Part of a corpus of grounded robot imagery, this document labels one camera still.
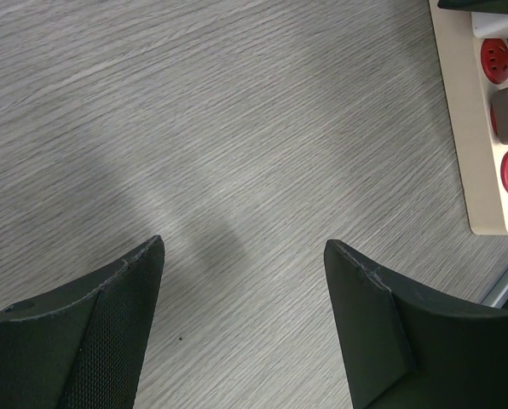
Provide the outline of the beige power strip red sockets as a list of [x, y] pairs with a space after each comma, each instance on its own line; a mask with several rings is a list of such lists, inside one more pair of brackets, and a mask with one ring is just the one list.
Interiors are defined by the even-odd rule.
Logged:
[[490, 108], [494, 92], [508, 87], [507, 43], [475, 37], [468, 11], [432, 1], [430, 13], [470, 228], [508, 235], [508, 145]]

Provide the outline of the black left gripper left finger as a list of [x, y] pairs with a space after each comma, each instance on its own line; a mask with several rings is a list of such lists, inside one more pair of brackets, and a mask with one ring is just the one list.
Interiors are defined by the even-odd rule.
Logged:
[[156, 235], [0, 311], [0, 408], [131, 408], [165, 262]]

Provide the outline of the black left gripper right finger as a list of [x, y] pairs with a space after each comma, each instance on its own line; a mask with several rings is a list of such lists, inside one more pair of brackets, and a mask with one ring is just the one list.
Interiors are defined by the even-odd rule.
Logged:
[[335, 239], [324, 263], [354, 407], [508, 408], [508, 284], [469, 302]]

